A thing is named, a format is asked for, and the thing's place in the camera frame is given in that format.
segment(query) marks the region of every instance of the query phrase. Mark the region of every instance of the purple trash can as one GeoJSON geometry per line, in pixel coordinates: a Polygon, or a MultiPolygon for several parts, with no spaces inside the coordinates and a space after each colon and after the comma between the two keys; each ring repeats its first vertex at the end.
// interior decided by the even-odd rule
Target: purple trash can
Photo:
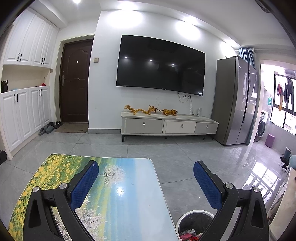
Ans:
{"type": "Polygon", "coordinates": [[[274,139],[275,139],[275,137],[273,135],[268,134],[266,141],[265,141],[265,145],[272,148],[272,145],[274,143],[274,139]]]}

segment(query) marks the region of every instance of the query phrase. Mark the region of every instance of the flat screen tv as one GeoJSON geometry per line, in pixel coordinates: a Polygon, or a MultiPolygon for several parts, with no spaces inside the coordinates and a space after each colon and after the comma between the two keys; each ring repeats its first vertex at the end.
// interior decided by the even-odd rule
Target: flat screen tv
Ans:
{"type": "Polygon", "coordinates": [[[116,86],[202,96],[204,78],[205,53],[161,39],[122,35],[116,86]]]}

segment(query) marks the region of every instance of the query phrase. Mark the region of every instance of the silver refrigerator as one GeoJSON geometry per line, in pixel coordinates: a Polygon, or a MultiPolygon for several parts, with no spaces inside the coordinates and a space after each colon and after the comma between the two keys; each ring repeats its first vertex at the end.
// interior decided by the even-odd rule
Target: silver refrigerator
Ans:
{"type": "Polygon", "coordinates": [[[217,60],[211,118],[219,123],[214,139],[222,145],[246,143],[257,101],[257,76],[239,56],[217,60]]]}

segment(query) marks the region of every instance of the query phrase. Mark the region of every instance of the gray slipper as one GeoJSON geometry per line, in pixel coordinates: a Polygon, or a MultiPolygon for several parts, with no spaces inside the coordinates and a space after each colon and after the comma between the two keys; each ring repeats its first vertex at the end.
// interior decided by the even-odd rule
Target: gray slipper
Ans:
{"type": "Polygon", "coordinates": [[[46,133],[51,133],[54,130],[54,126],[48,126],[46,129],[46,133]]]}
{"type": "Polygon", "coordinates": [[[42,135],[46,132],[46,130],[47,130],[47,126],[42,127],[42,128],[40,129],[38,135],[39,135],[39,136],[42,136],[42,135]]]}

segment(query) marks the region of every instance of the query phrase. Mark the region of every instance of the tile floor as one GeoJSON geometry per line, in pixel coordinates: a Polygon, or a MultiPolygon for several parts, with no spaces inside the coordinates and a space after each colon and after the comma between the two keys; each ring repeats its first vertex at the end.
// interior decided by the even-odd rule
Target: tile floor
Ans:
{"type": "MultiPolygon", "coordinates": [[[[184,213],[195,209],[216,213],[193,176],[193,164],[198,160],[202,160],[223,182],[231,182],[237,188],[250,189],[258,183],[257,186],[263,188],[262,192],[271,195],[270,200],[274,196],[272,192],[276,192],[276,184],[279,186],[287,175],[278,165],[280,154],[266,147],[262,141],[251,146],[224,147],[210,137],[203,141],[199,136],[175,136],[167,139],[131,136],[122,142],[121,135],[115,134],[53,132],[36,137],[11,161],[7,160],[0,165],[0,218],[6,226],[27,183],[52,153],[150,158],[174,223],[184,213]]],[[[271,201],[267,199],[268,197],[265,202],[268,206],[271,201]]],[[[237,209],[224,240],[235,223],[239,212],[239,208],[237,209]]]]}

